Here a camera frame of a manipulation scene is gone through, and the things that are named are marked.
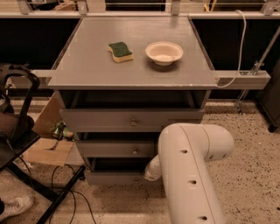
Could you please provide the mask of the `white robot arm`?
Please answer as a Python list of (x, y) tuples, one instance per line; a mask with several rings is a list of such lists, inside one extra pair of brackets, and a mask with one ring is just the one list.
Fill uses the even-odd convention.
[(226, 224), (206, 162), (228, 158), (235, 141), (212, 124), (175, 123), (162, 130), (144, 177), (162, 179), (171, 224)]

